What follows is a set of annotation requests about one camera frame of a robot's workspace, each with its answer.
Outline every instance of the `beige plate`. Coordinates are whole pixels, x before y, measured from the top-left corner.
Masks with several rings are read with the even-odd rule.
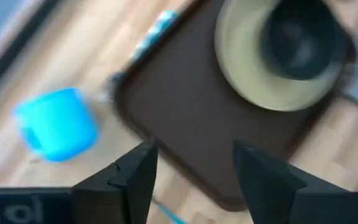
[[[295,111],[311,106],[329,91],[341,64],[332,63],[321,75],[307,81],[282,78],[267,69],[258,41],[277,3],[278,0],[226,1],[215,32],[216,55],[224,76],[242,97],[263,108]]]

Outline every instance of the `wooden table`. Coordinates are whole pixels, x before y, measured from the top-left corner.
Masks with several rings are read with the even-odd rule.
[[[140,142],[107,102],[98,100],[112,72],[129,56],[158,15],[180,10],[189,0],[65,1],[26,47],[0,83],[0,186],[73,185],[102,169]],[[353,32],[358,0],[328,0]],[[46,91],[78,86],[93,105],[103,134],[97,145],[61,164],[45,162],[25,148],[11,110]],[[358,189],[358,105],[337,99],[291,163],[349,190]],[[159,159],[155,196],[190,223],[252,223],[247,212],[229,213]],[[170,223],[151,205],[149,223]]]

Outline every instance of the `brown tray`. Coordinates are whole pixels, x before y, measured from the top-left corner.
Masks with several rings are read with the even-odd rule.
[[[194,1],[126,70],[114,101],[136,133],[161,142],[162,155],[175,168],[220,207],[239,211],[246,205],[232,164],[232,141],[243,139],[288,159],[338,91],[291,113],[259,108],[241,98],[225,80],[214,52],[223,2]],[[348,62],[355,58],[353,46]]]

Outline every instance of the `blue cup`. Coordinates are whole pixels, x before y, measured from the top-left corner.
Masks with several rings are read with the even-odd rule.
[[[24,102],[14,110],[27,145],[49,161],[61,162],[98,139],[96,120],[81,91],[67,88]]]

